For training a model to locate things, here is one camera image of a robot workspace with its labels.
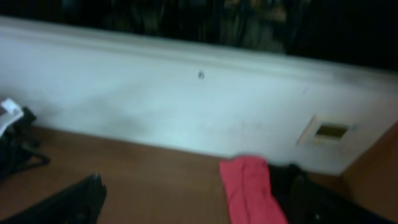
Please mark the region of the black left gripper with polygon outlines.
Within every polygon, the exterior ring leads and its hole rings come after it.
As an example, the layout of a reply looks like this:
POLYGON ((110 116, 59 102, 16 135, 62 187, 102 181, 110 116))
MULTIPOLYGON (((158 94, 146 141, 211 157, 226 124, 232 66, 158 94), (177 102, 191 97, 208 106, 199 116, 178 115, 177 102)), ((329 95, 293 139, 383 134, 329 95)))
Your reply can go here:
POLYGON ((28 107, 23 107, 22 112, 22 118, 11 124, 1 136, 1 180, 50 163, 47 155, 35 149, 37 140, 30 130, 37 117, 28 107))

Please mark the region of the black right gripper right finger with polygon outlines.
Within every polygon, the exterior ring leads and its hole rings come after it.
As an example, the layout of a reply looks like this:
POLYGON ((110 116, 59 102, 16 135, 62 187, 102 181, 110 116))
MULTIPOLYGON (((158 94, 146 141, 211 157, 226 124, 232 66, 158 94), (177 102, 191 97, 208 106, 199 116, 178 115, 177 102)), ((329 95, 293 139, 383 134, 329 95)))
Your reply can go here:
POLYGON ((293 224, 394 224, 303 176, 293 181, 285 214, 293 224))

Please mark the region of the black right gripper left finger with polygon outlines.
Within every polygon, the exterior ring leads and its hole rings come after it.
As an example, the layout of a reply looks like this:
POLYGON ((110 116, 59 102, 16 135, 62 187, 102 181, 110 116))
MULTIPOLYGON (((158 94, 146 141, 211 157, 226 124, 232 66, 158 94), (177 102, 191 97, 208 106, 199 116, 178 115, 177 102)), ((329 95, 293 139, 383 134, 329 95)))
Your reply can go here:
POLYGON ((101 176, 93 174, 1 224, 96 224, 106 194, 101 176))

